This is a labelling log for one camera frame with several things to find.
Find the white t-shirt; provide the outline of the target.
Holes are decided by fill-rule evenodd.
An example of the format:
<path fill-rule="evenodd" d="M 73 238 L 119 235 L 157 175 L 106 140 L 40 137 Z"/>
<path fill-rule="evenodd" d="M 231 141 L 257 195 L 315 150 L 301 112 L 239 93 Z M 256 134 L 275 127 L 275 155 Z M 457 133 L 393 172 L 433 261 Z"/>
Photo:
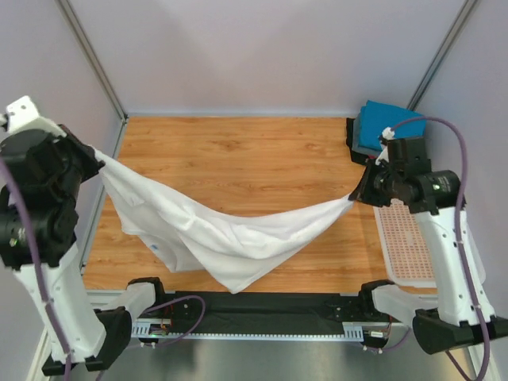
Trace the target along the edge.
<path fill-rule="evenodd" d="M 262 217 L 220 213 L 146 178 L 102 152 L 100 176 L 124 233 L 172 272 L 205 270 L 243 291 L 301 251 L 353 206 L 348 197 Z"/>

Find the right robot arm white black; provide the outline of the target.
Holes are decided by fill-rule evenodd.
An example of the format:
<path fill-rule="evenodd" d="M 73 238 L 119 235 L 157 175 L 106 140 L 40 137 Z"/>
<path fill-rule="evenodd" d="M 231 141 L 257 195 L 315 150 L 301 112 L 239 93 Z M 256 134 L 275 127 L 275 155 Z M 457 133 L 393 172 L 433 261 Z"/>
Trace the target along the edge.
<path fill-rule="evenodd" d="M 435 354 L 506 337 L 507 320 L 495 313 L 479 274 L 462 259 L 474 260 L 467 232 L 465 203 L 458 199 L 460 180 L 453 171 L 433 171 L 423 138 L 387 140 L 382 157 L 370 159 L 351 200 L 375 207 L 398 199 L 408 206 L 429 250 L 437 300 L 427 302 L 388 280 L 365 283 L 357 301 L 370 321 L 388 314 L 408 325 L 421 349 Z M 467 280 L 473 282 L 473 298 Z"/>

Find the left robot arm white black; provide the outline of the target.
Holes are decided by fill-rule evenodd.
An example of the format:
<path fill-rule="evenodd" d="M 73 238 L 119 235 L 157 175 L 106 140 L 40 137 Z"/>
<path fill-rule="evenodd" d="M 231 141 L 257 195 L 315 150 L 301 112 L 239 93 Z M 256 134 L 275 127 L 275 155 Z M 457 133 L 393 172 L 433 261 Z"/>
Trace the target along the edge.
<path fill-rule="evenodd" d="M 143 313 L 167 309 L 156 277 L 130 281 L 116 299 L 94 308 L 81 274 L 75 227 L 81 185 L 102 175 L 112 160 L 66 127 L 22 128 L 1 144 L 1 259 L 33 300 L 51 352 L 42 371 L 68 377 L 83 364 L 105 371 L 128 347 Z"/>

